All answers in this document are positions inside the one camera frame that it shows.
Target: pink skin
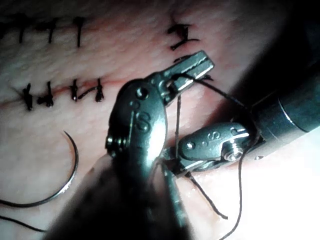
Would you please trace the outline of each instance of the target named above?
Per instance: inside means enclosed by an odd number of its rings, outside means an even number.
[[[43,1],[16,4],[8,0],[0,10],[46,15]],[[170,66],[174,59],[205,50],[216,63],[210,72],[215,86],[228,92],[256,59],[277,38],[290,13],[278,3],[255,5],[244,1],[190,1],[167,4],[102,4],[69,1],[52,5],[59,21],[48,44],[48,32],[27,29],[22,44],[18,31],[0,41],[0,197],[28,203],[45,198],[59,188],[72,167],[67,131],[79,149],[79,168],[70,188],[57,199],[33,208],[0,206],[0,215],[47,229],[75,193],[96,160],[106,153],[108,119],[120,87],[131,79]],[[77,30],[68,16],[89,16],[82,29],[81,48],[76,48]],[[171,51],[180,39],[166,35],[172,25],[192,24],[189,37],[198,38]],[[101,78],[104,100],[95,93],[75,103],[69,85],[77,78],[78,93]],[[54,106],[37,105],[37,96],[47,93],[51,81]],[[31,83],[32,112],[17,94]],[[219,114],[222,98],[200,85],[182,96],[181,136],[207,125]],[[167,108],[168,140],[175,130],[176,105]],[[317,142],[320,129],[305,135],[259,162],[243,166],[243,215],[229,239],[306,239],[319,236],[315,216],[320,214]],[[201,194],[186,179],[177,180],[196,239],[219,239],[234,225],[239,209],[237,166],[195,174],[219,210],[220,219]],[[0,220],[0,239],[34,240],[36,233]]]

